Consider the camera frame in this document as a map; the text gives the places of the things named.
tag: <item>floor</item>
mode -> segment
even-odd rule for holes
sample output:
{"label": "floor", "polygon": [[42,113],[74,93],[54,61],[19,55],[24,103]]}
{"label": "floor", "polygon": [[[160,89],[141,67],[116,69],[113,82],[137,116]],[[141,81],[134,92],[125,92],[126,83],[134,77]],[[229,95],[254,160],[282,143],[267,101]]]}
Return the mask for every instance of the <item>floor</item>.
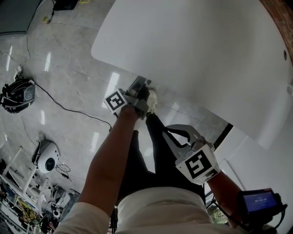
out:
{"label": "floor", "polygon": [[[43,21],[53,8],[47,0],[36,12],[28,33],[30,62],[23,66],[24,76],[37,81],[58,102],[69,109],[85,112],[109,121],[115,117],[103,104],[105,95],[117,88],[127,89],[137,77],[120,68],[95,60],[91,46],[114,0],[91,0],[77,4],[73,11],[57,11],[50,24]],[[0,87],[13,82],[15,67],[28,59],[25,35],[0,36]],[[152,83],[158,93],[156,114],[165,125],[189,124],[208,141],[215,142],[227,122],[204,107],[180,97],[165,87]],[[109,126],[84,115],[64,111],[37,88],[32,106],[18,114],[0,108],[0,147],[8,160],[23,147],[15,169],[25,175],[37,139],[50,139],[60,149],[60,161],[71,168],[72,182],[56,171],[45,176],[65,189],[81,191],[88,167],[109,132]],[[154,171],[152,142],[146,125],[138,123],[140,149],[146,165]]]}

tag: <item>black cable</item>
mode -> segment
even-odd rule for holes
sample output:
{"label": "black cable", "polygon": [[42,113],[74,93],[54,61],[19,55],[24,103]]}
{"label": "black cable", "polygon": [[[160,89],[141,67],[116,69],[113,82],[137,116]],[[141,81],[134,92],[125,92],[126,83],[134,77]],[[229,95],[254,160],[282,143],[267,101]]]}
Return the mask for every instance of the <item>black cable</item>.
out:
{"label": "black cable", "polygon": [[50,200],[50,201],[48,201],[45,210],[47,209],[47,206],[49,205],[49,203],[51,203],[51,202],[56,202],[58,198],[61,199],[61,198],[63,198],[63,197],[57,197],[55,200]]}
{"label": "black cable", "polygon": [[106,124],[108,124],[109,126],[110,126],[110,129],[109,129],[109,131],[112,129],[112,126],[111,126],[111,124],[110,123],[108,123],[107,121],[104,121],[104,120],[102,120],[102,119],[99,119],[99,118],[96,118],[96,117],[92,117],[92,116],[89,116],[88,114],[85,114],[85,113],[83,113],[83,112],[80,112],[80,111],[74,111],[74,110],[70,110],[70,109],[67,109],[67,108],[65,108],[65,107],[63,107],[60,103],[58,103],[57,101],[55,101],[55,99],[45,90],[45,89],[43,89],[40,85],[38,85],[37,83],[35,83],[36,84],[36,86],[38,86],[41,90],[43,90],[46,94],[48,94],[48,96],[53,100],[53,102],[55,102],[58,106],[60,106],[63,110],[66,110],[66,111],[69,111],[69,112],[73,112],[73,113],[80,113],[80,114],[83,114],[83,115],[86,115],[86,116],[88,116],[88,117],[90,117],[90,118],[93,118],[93,119],[97,119],[97,120],[99,120],[99,121],[101,121],[101,122],[104,122],[104,123],[106,123]]}
{"label": "black cable", "polygon": [[70,167],[67,166],[66,164],[57,164],[55,166],[55,169],[58,173],[60,173],[64,178],[68,179],[70,182],[72,182],[71,178],[69,177],[68,172],[71,171]]}
{"label": "black cable", "polygon": [[115,208],[112,211],[110,221],[111,221],[111,226],[112,226],[112,233],[115,233],[116,232],[116,212],[115,212]]}
{"label": "black cable", "polygon": [[282,215],[281,215],[280,222],[277,224],[277,226],[276,226],[276,227],[274,227],[274,229],[277,229],[277,228],[280,226],[280,224],[281,224],[281,222],[283,221],[284,217],[285,217],[285,210],[284,210],[284,211],[282,211]]}
{"label": "black cable", "polygon": [[34,227],[34,226],[37,226],[37,225],[39,225],[41,222],[43,222],[43,220],[44,220],[44,218],[45,218],[46,216],[47,216],[47,214],[45,214],[37,224],[34,224],[33,227]]}
{"label": "black cable", "polygon": [[53,16],[54,16],[54,11],[52,11],[50,19],[47,20],[47,24],[49,24],[52,21]]}
{"label": "black cable", "polygon": [[226,215],[229,219],[231,219],[234,223],[236,223],[238,226],[242,227],[245,231],[251,231],[249,227],[245,226],[244,224],[242,224],[241,222],[235,220],[234,218],[232,218],[230,215],[228,215],[214,200],[213,202],[219,209],[220,211],[223,212],[224,215]]}
{"label": "black cable", "polygon": [[213,203],[211,202],[211,203],[206,207],[206,209],[208,209],[212,204],[213,204]]}

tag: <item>handheld device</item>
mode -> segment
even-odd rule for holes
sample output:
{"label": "handheld device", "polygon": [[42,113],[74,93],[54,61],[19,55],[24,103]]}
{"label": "handheld device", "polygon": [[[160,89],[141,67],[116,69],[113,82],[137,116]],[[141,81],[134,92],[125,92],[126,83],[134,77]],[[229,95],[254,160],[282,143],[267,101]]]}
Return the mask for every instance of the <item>handheld device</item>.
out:
{"label": "handheld device", "polygon": [[238,194],[242,223],[252,229],[260,229],[273,219],[273,216],[282,213],[284,216],[287,205],[283,205],[278,193],[271,188],[240,191]]}

